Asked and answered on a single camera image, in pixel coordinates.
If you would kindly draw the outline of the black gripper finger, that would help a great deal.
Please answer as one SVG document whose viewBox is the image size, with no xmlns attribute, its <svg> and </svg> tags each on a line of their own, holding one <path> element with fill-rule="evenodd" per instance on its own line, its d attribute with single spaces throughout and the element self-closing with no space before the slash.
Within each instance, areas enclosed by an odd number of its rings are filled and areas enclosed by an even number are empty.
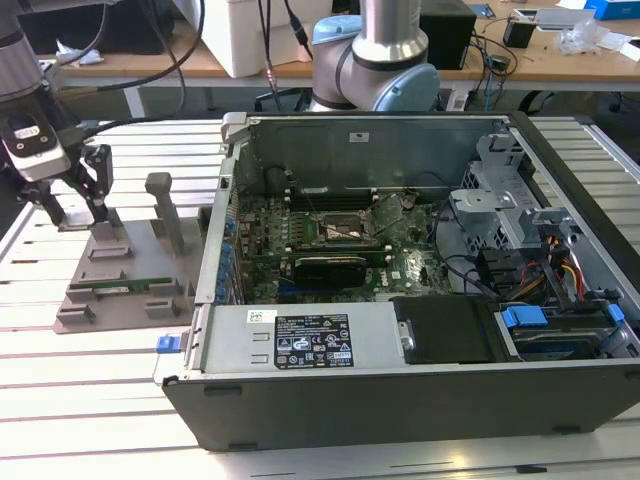
<svg viewBox="0 0 640 480">
<path fill-rule="evenodd" d="M 65 219 L 65 212 L 56 197 L 51 193 L 51 185 L 47 180 L 28 182 L 21 189 L 21 198 L 41 207 L 55 226 L 60 226 Z"/>
<path fill-rule="evenodd" d="M 109 145 L 85 145 L 71 169 L 71 187 L 85 200 L 94 223 L 107 220 L 106 196 L 113 185 L 112 150 Z"/>
</svg>

